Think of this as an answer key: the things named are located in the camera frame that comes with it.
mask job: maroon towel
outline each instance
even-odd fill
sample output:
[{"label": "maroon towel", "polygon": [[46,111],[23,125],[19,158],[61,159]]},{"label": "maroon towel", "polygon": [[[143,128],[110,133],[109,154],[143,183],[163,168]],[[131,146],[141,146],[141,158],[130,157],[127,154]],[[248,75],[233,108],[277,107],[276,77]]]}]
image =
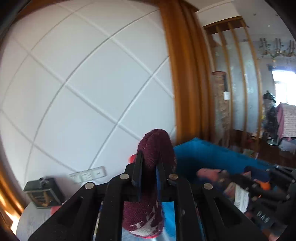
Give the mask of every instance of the maroon towel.
[{"label": "maroon towel", "polygon": [[163,230],[163,213],[157,199],[155,167],[161,155],[163,163],[175,168],[175,154],[169,135],[154,129],[138,145],[144,156],[142,170],[142,196],[140,202],[125,202],[123,228],[142,238],[157,237]]}]

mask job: window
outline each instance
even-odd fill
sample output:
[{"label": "window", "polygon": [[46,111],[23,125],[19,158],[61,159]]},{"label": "window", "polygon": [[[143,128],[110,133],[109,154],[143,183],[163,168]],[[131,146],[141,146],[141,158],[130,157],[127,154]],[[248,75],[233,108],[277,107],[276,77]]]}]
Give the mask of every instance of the window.
[{"label": "window", "polygon": [[296,74],[292,71],[272,71],[276,87],[276,105],[280,102],[296,105]]}]

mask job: hanging decoration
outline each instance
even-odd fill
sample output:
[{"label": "hanging decoration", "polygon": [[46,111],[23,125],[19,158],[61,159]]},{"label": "hanging decoration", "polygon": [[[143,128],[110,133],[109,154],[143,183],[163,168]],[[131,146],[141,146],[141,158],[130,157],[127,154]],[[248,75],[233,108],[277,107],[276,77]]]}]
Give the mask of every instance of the hanging decoration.
[{"label": "hanging decoration", "polygon": [[264,56],[270,56],[273,60],[273,64],[275,65],[275,58],[280,56],[280,57],[296,57],[296,53],[294,52],[295,50],[295,43],[294,41],[289,42],[289,46],[287,49],[283,49],[284,45],[281,42],[281,39],[276,38],[275,42],[275,49],[271,49],[271,44],[267,43],[265,38],[260,38],[261,45],[259,48],[261,48],[263,51],[261,53],[261,58]]}]

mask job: red object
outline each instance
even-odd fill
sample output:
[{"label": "red object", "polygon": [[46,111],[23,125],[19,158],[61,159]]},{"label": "red object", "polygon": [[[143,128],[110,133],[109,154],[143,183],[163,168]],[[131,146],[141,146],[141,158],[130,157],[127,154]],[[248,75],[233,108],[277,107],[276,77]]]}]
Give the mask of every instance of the red object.
[{"label": "red object", "polygon": [[133,163],[134,160],[135,160],[135,158],[136,158],[136,156],[137,156],[137,154],[133,154],[133,155],[131,155],[131,156],[130,156],[130,159],[129,159],[129,161],[128,161],[128,163]]},{"label": "red object", "polygon": [[59,210],[61,206],[54,206],[54,207],[51,207],[50,209],[50,215],[53,215],[56,211]]}]

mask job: orange object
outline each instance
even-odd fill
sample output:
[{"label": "orange object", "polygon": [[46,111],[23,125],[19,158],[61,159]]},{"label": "orange object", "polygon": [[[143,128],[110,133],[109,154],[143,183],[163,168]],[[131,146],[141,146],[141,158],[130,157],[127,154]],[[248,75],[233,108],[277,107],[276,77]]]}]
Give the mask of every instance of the orange object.
[{"label": "orange object", "polygon": [[260,187],[261,187],[263,190],[266,190],[266,191],[271,190],[271,186],[270,186],[270,183],[269,183],[269,182],[265,182],[265,183],[264,183],[264,182],[261,182],[261,181],[259,181],[259,180],[256,180],[256,182],[260,184]]}]

